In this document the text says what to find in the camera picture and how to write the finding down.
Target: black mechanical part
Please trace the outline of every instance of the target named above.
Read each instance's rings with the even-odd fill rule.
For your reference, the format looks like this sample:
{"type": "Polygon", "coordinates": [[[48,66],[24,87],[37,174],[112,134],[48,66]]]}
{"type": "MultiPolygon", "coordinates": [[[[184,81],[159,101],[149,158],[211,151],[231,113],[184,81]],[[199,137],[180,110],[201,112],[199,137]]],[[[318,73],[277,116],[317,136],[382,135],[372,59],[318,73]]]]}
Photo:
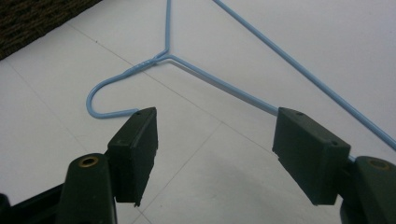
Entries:
{"type": "Polygon", "coordinates": [[[334,204],[336,172],[346,166],[350,145],[307,115],[280,107],[273,151],[312,204],[334,204]]]}
{"type": "Polygon", "coordinates": [[[343,197],[344,224],[396,223],[396,166],[348,159],[350,146],[307,115],[279,108],[273,151],[312,204],[343,197]]]}
{"type": "Polygon", "coordinates": [[[62,187],[59,185],[12,207],[7,196],[2,194],[0,223],[54,223],[62,187]]]}
{"type": "Polygon", "coordinates": [[[396,166],[372,157],[355,160],[353,177],[368,223],[396,223],[396,166]]]}
{"type": "Polygon", "coordinates": [[[62,185],[14,206],[0,194],[0,223],[117,223],[114,197],[139,205],[148,183],[158,148],[156,116],[154,107],[136,112],[106,155],[72,161],[62,185]]]}
{"type": "Polygon", "coordinates": [[[116,223],[107,158],[93,153],[69,165],[57,211],[57,224],[116,223]]]}
{"type": "Polygon", "coordinates": [[[156,108],[134,113],[107,148],[117,202],[139,206],[158,148],[156,108]]]}

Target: tile grout line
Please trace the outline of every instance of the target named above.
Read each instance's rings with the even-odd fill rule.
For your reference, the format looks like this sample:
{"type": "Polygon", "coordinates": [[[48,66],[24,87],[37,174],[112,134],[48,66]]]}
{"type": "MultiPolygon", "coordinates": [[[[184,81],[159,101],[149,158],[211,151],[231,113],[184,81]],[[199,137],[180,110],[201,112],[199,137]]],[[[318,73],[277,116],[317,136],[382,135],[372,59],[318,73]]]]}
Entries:
{"type": "Polygon", "coordinates": [[[80,31],[78,28],[74,27],[72,24],[70,24],[69,22],[66,23],[68,26],[70,26],[72,29],[74,29],[75,31],[79,32],[80,34],[84,35],[85,37],[89,38],[93,43],[99,45],[102,49],[107,50],[108,52],[112,53],[113,55],[117,56],[119,59],[125,61],[126,63],[128,63],[129,65],[133,65],[132,63],[128,62],[126,59],[122,58],[120,55],[118,55],[116,52],[114,52],[113,50],[107,48],[105,45],[99,43],[97,40],[93,39],[92,37],[88,36],[87,34],[85,34],[84,32],[80,31]]]}
{"type": "Polygon", "coordinates": [[[244,135],[243,133],[240,133],[238,130],[236,130],[235,128],[233,128],[232,126],[230,126],[229,124],[227,124],[226,122],[223,122],[224,125],[226,125],[227,127],[229,127],[231,130],[233,130],[234,132],[238,133],[239,135],[245,137],[248,141],[250,141],[251,143],[253,143],[254,145],[256,145],[257,147],[262,148],[263,150],[265,150],[266,152],[269,152],[271,154],[274,154],[274,152],[272,150],[268,150],[265,147],[262,147],[260,144],[258,144],[257,142],[255,142],[254,140],[250,139],[249,137],[247,137],[246,135],[244,135]]]}
{"type": "Polygon", "coordinates": [[[143,213],[141,213],[141,215],[136,220],[138,220],[140,217],[144,217],[148,221],[149,224],[152,224],[152,222],[143,213]]]}
{"type": "Polygon", "coordinates": [[[151,200],[151,202],[146,206],[146,208],[141,211],[142,214],[149,208],[149,206],[157,199],[157,197],[168,187],[168,185],[172,182],[172,180],[180,173],[180,171],[186,166],[186,164],[197,154],[198,151],[202,149],[202,147],[206,144],[207,141],[213,136],[213,134],[219,129],[219,127],[223,124],[222,121],[219,122],[218,127],[214,129],[214,131],[206,138],[206,140],[194,151],[194,153],[183,163],[183,165],[178,169],[178,171],[172,176],[172,178],[166,183],[166,185],[158,192],[158,194],[151,200]]]}
{"type": "Polygon", "coordinates": [[[134,221],[132,221],[131,222],[131,224],[134,224],[134,223],[136,223],[136,221],[143,215],[143,213],[139,210],[139,209],[137,209],[137,211],[139,212],[139,216],[137,216],[135,219],[134,219],[134,221]]]}
{"type": "Polygon", "coordinates": [[[151,79],[153,79],[154,81],[156,81],[157,83],[159,83],[160,85],[164,86],[166,89],[168,89],[169,91],[172,91],[174,94],[180,96],[181,98],[185,99],[187,102],[189,102],[192,105],[195,105],[197,108],[199,108],[200,110],[202,110],[203,112],[205,112],[207,115],[209,115],[210,117],[212,117],[213,119],[216,119],[220,122],[223,122],[223,120],[219,119],[218,117],[216,117],[215,115],[211,114],[210,112],[208,112],[207,110],[201,108],[200,106],[198,106],[196,103],[194,103],[193,101],[191,101],[190,99],[188,99],[187,97],[181,95],[180,93],[178,93],[177,91],[171,89],[170,87],[166,86],[164,83],[162,83],[159,79],[156,79],[155,77],[152,77],[151,75],[148,75],[151,79]]]}
{"type": "Polygon", "coordinates": [[[65,128],[65,130],[70,134],[70,136],[76,140],[76,142],[78,143],[79,146],[81,146],[81,148],[89,153],[89,151],[87,150],[87,148],[85,148],[79,141],[78,139],[73,135],[73,133],[70,131],[69,128],[66,127],[66,125],[64,125],[64,123],[62,122],[61,118],[59,118],[59,116],[55,113],[55,111],[52,110],[52,108],[50,108],[50,106],[40,97],[40,95],[37,93],[37,91],[35,91],[35,89],[33,89],[33,87],[29,84],[28,81],[26,81],[25,78],[23,78],[23,76],[17,71],[17,69],[12,65],[12,63],[10,63],[7,59],[5,59],[6,63],[12,68],[12,70],[14,70],[18,76],[22,79],[22,81],[26,84],[26,86],[33,92],[33,94],[38,98],[39,101],[41,101],[41,103],[43,103],[45,105],[45,107],[49,110],[49,112],[55,116],[55,118],[61,123],[62,127],[65,128]]]}

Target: white floor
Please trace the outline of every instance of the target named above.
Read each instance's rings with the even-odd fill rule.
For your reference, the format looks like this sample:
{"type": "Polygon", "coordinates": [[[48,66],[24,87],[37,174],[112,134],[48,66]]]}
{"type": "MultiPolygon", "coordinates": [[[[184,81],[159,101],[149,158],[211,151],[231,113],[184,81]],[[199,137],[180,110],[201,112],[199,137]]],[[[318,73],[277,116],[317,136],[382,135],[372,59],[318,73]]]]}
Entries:
{"type": "MultiPolygon", "coordinates": [[[[396,137],[396,3],[224,0],[396,137]]],[[[127,118],[94,119],[101,80],[163,50],[165,0],[103,1],[0,62],[0,191],[19,203],[106,151],[127,118]]],[[[396,153],[214,2],[175,0],[171,52],[276,106],[305,112],[352,145],[396,153]]],[[[160,147],[142,205],[119,223],[340,223],[313,206],[272,152],[276,118],[171,63],[108,86],[102,112],[158,109],[160,147]]]]}

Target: screw hole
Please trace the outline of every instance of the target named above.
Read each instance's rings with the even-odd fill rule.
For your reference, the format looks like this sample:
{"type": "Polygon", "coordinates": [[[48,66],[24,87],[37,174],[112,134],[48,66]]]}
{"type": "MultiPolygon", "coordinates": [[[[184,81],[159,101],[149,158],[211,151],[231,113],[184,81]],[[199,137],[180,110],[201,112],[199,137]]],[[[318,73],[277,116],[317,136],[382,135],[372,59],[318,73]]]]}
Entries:
{"type": "Polygon", "coordinates": [[[91,167],[94,166],[97,162],[99,162],[99,159],[96,157],[87,157],[84,159],[81,159],[78,163],[80,167],[86,168],[86,167],[91,167]]]}
{"type": "Polygon", "coordinates": [[[374,168],[378,169],[378,170],[389,170],[390,167],[389,165],[384,162],[384,161],[379,161],[379,160],[368,160],[369,164],[372,165],[374,168]]]}

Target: light blue wire hanger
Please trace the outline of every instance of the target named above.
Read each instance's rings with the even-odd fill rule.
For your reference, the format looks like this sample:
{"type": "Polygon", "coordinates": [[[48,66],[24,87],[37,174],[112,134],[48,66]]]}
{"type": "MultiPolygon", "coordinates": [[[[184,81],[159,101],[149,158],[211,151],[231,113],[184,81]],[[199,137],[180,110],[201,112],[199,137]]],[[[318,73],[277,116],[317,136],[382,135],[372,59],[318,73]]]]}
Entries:
{"type": "Polygon", "coordinates": [[[143,72],[147,69],[149,69],[151,66],[155,65],[156,63],[159,63],[161,61],[169,60],[169,61],[174,61],[188,69],[190,69],[195,76],[198,78],[205,80],[206,82],[210,83],[211,85],[222,89],[223,91],[226,91],[230,93],[231,95],[251,104],[256,107],[258,107],[261,110],[264,110],[274,116],[277,115],[277,107],[273,105],[269,105],[265,103],[264,101],[260,100],[259,98],[252,96],[248,94],[247,92],[241,91],[235,86],[224,82],[223,80],[214,77],[207,73],[206,71],[178,58],[177,56],[173,54],[169,54],[170,50],[170,15],[171,15],[171,0],[167,0],[167,5],[166,5],[166,22],[165,22],[165,49],[161,51],[159,54],[154,56],[152,59],[146,60],[140,64],[137,64],[133,66],[132,68],[126,70],[120,75],[117,75],[115,77],[111,77],[109,79],[106,79],[99,84],[97,84],[91,92],[88,94],[87,101],[86,101],[86,106],[87,110],[90,113],[91,116],[97,119],[111,119],[111,118],[116,118],[116,117],[122,117],[122,116],[131,116],[134,112],[138,111],[139,109],[134,108],[134,109],[128,109],[128,110],[122,110],[122,111],[116,111],[116,112],[109,112],[109,113],[98,113],[92,108],[92,99],[93,96],[104,86],[111,84],[116,81],[120,81],[122,79],[125,79],[127,77],[130,77],[132,75],[135,75],[139,72],[143,72]]]}
{"type": "MultiPolygon", "coordinates": [[[[306,68],[300,65],[296,60],[289,56],[284,50],[282,50],[279,46],[277,46],[274,42],[272,42],[268,37],[263,35],[260,31],[250,25],[247,21],[245,21],[242,17],[232,11],[229,7],[224,5],[220,0],[214,0],[220,7],[222,7],[225,11],[227,11],[231,16],[233,16],[237,21],[239,21],[242,25],[244,25],[251,33],[257,36],[263,43],[268,45],[273,51],[275,51],[279,56],[281,56],[285,61],[291,64],[296,70],[298,70],[301,74],[303,74],[306,78],[308,78],[311,82],[313,82],[318,88],[320,88],[323,92],[325,92],[329,97],[331,97],[337,104],[343,107],[348,113],[350,113],[355,119],[357,119],[360,123],[362,123],[366,128],[368,128],[372,133],[377,135],[382,141],[388,144],[393,150],[396,151],[396,141],[392,139],[387,133],[382,131],[379,127],[377,127],[373,122],[363,116],[359,110],[350,105],[346,100],[344,100],[341,96],[339,96],[336,92],[331,90],[328,86],[326,86],[323,82],[321,82],[317,77],[315,77],[312,73],[310,73],[306,68]]],[[[97,119],[110,119],[116,117],[123,116],[131,116],[134,112],[138,111],[137,108],[127,109],[122,111],[115,111],[109,113],[98,113],[92,108],[92,99],[93,96],[104,86],[111,84],[113,82],[125,79],[132,75],[135,75],[139,72],[143,72],[149,69],[151,66],[162,62],[162,61],[174,61],[188,69],[190,69],[195,76],[198,78],[208,82],[209,84],[230,93],[231,95],[239,98],[240,100],[245,101],[250,105],[254,105],[259,109],[270,113],[274,116],[277,115],[277,107],[270,105],[263,100],[248,94],[245,91],[241,91],[235,86],[224,82],[223,80],[214,77],[207,73],[206,71],[187,63],[186,61],[178,58],[177,56],[170,54],[170,14],[171,14],[171,0],[167,0],[166,5],[166,22],[165,22],[165,49],[161,51],[159,54],[154,56],[152,59],[146,60],[140,64],[133,66],[132,68],[126,70],[120,75],[115,77],[111,77],[106,79],[99,84],[97,84],[91,92],[88,94],[86,106],[87,110],[91,116],[97,119]]]]}

